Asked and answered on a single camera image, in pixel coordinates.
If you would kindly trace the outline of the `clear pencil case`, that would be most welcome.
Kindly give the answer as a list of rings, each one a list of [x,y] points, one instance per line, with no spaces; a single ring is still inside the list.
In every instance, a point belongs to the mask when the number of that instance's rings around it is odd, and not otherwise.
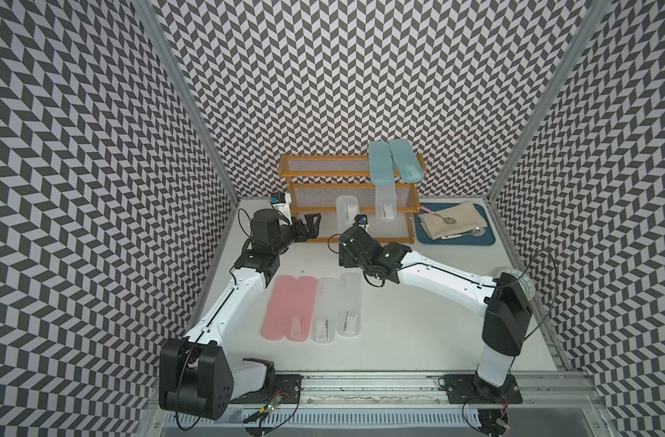
[[[340,290],[341,285],[336,278],[322,278],[318,282],[312,319],[312,340],[317,344],[330,344],[335,339]]]
[[[336,217],[338,232],[343,233],[354,225],[354,220],[360,214],[359,201],[351,195],[336,198]]]
[[[377,185],[374,194],[375,216],[378,220],[395,220],[397,217],[397,194],[394,184]]]
[[[343,337],[357,337],[361,333],[361,275],[343,273],[340,277],[340,325],[338,333]]]

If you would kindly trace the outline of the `pink pencil case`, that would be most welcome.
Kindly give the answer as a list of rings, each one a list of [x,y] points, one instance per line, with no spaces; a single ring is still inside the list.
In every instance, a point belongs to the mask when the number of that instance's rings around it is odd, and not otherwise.
[[[282,340],[290,327],[290,299],[297,289],[294,276],[279,276],[272,289],[264,319],[261,325],[261,337],[270,342]]]
[[[312,328],[319,280],[304,276],[294,280],[289,292],[289,326],[286,338],[292,342],[306,342]]]

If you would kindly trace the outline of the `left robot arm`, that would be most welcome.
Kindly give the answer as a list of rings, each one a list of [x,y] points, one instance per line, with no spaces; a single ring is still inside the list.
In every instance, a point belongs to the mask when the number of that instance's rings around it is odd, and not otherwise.
[[[250,220],[250,236],[229,270],[230,279],[212,308],[181,338],[169,339],[159,355],[161,409],[217,420],[230,402],[275,393],[273,362],[229,357],[230,342],[247,309],[267,289],[283,255],[294,242],[318,238],[321,214],[286,218],[260,209]]]

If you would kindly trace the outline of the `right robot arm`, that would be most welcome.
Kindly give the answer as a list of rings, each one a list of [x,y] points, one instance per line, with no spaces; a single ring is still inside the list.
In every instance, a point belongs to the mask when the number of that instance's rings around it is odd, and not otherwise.
[[[339,264],[358,268],[365,279],[419,287],[457,303],[483,319],[483,352],[473,374],[447,374],[449,402],[501,403],[517,386],[512,365],[523,349],[533,309],[526,274],[504,271],[497,278],[461,271],[425,257],[409,246],[381,245],[354,225],[339,237]]]

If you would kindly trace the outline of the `wooden three-tier shelf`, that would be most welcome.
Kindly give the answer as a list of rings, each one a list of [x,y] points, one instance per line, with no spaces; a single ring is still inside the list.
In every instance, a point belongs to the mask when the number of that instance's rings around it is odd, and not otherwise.
[[[375,192],[371,183],[369,157],[284,155],[279,163],[279,175],[286,181],[292,195],[290,210],[295,216],[325,213],[333,216],[337,198],[353,196],[359,202],[360,213],[372,222],[372,235],[382,243],[397,241],[413,244],[416,240],[413,216],[420,212],[417,186],[399,182],[395,185],[397,216],[393,220],[375,218]]]

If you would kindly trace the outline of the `dark teal tray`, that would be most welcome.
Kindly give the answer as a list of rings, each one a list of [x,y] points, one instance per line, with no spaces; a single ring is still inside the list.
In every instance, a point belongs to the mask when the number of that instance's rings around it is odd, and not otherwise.
[[[431,240],[428,235],[425,233],[423,228],[420,225],[420,221],[418,219],[418,216],[421,214],[415,214],[413,217],[413,225],[416,230],[416,237],[417,240],[421,244],[425,245],[434,245],[434,246],[492,246],[496,242],[496,237],[494,236],[494,231],[492,230],[492,227],[490,225],[490,221],[488,220],[487,213],[484,209],[483,206],[473,202],[476,206],[477,209],[479,210],[480,214],[487,219],[488,221],[488,228],[486,233],[481,237],[481,238],[474,238],[474,237],[463,237],[459,239],[454,239],[454,240]],[[455,206],[460,203],[425,203],[421,204],[421,206],[424,207],[429,207],[430,209],[445,209],[448,207]]]

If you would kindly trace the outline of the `beige folded cloth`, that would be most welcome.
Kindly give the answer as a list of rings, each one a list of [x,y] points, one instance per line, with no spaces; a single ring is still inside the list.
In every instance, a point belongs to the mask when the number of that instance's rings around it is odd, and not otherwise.
[[[445,209],[421,207],[420,225],[431,240],[450,240],[464,235],[481,237],[488,221],[472,202],[463,202]]]

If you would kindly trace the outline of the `metal spoon on tray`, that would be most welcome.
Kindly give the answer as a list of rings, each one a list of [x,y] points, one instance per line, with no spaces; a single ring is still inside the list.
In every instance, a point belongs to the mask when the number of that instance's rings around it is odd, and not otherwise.
[[[442,240],[454,240],[463,237],[481,238],[486,233],[486,231],[487,228],[473,228],[470,231],[443,236]]]

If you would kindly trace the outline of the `yellow patterned bowl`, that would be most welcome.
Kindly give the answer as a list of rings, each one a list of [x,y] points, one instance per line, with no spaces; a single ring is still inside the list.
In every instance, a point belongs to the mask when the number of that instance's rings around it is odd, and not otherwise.
[[[527,275],[526,272],[514,268],[500,269],[496,274],[498,284],[505,287],[515,287],[523,291],[525,298],[530,302],[536,295],[536,287],[534,281]]]

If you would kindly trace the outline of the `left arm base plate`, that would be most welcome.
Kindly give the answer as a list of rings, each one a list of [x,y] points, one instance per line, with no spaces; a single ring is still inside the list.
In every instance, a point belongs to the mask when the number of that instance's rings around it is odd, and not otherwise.
[[[271,402],[275,397],[284,405],[297,404],[301,398],[301,374],[277,374],[274,382],[267,388],[255,393],[246,393],[230,401],[231,404],[259,405]]]

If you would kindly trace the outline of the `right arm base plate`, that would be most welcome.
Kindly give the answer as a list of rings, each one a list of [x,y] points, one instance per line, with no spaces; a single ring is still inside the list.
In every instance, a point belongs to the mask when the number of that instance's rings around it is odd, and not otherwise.
[[[523,396],[514,375],[508,373],[501,386],[493,386],[476,373],[445,374],[441,378],[450,404],[521,404]]]

